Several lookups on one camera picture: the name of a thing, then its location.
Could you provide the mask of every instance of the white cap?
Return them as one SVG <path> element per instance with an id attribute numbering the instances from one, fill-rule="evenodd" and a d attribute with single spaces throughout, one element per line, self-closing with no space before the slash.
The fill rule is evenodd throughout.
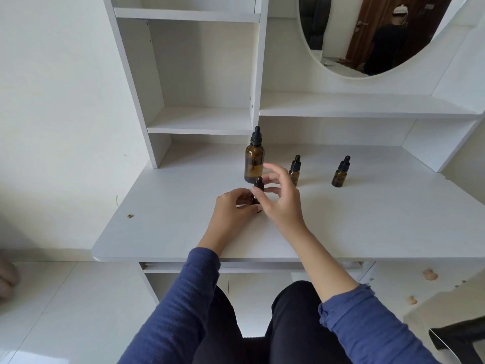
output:
<path id="1" fill-rule="evenodd" d="M 407 6 L 399 5 L 397 8 L 394 9 L 392 14 L 407 14 Z"/>

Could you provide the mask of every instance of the shelving unit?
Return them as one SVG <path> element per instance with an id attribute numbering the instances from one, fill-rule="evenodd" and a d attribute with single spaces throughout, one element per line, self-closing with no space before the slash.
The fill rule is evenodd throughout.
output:
<path id="1" fill-rule="evenodd" d="M 453 94 L 467 90 L 467 59 L 483 63 L 472 48 L 479 19 L 460 16 L 411 60 L 359 80 L 318 64 L 289 2 L 273 0 L 272 15 L 284 18 L 268 18 L 269 0 L 104 1 L 150 163 L 94 257 L 179 268 L 216 196 L 249 186 L 244 142 L 260 124 L 266 162 L 289 167 L 301 155 L 305 220 L 337 258 L 485 258 L 485 207 L 439 173 L 483 118 L 478 94 Z M 483 82 L 485 69 L 475 71 Z M 330 181 L 345 155 L 349 176 L 337 189 Z M 278 270 L 297 256 L 259 214 L 222 261 Z"/>

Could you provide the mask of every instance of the oval mirror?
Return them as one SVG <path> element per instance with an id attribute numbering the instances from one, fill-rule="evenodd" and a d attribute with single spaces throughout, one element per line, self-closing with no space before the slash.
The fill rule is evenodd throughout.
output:
<path id="1" fill-rule="evenodd" d="M 364 78 L 425 48 L 464 0 L 298 0 L 312 54 L 329 70 Z"/>

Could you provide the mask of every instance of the bottle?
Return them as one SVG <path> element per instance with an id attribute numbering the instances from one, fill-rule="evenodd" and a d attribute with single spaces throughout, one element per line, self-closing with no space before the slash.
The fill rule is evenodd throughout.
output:
<path id="1" fill-rule="evenodd" d="M 251 144 L 246 148 L 244 180 L 255 184 L 256 179 L 263 174 L 264 148 L 259 126 L 254 129 Z"/>
<path id="2" fill-rule="evenodd" d="M 300 162 L 300 155 L 295 156 L 295 160 L 292 162 L 292 166 L 289 168 L 289 177 L 292 179 L 294 186 L 298 183 L 298 178 L 300 177 L 300 167 L 302 163 Z"/>
<path id="3" fill-rule="evenodd" d="M 336 188 L 342 188 L 343 182 L 347 177 L 347 171 L 349 171 L 350 167 L 350 156 L 345 156 L 345 159 L 340 162 L 337 171 L 335 171 L 335 176 L 332 180 L 332 185 Z"/>
<path id="4" fill-rule="evenodd" d="M 256 186 L 257 188 L 259 188 L 262 191 L 264 191 L 263 178 L 261 176 L 259 176 L 259 177 L 256 178 L 256 182 L 254 183 L 254 186 Z M 260 204 L 259 203 L 259 200 L 254 195 L 251 198 L 251 204 Z"/>

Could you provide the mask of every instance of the blue long-sleeve shirt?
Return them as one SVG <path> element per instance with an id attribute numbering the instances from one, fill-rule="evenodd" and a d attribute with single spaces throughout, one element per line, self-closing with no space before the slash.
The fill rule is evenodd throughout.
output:
<path id="1" fill-rule="evenodd" d="M 213 251 L 192 249 L 118 364 L 191 364 L 204 338 L 220 266 Z M 354 364 L 440 364 L 366 285 L 334 296 L 319 313 L 320 323 L 336 334 Z"/>

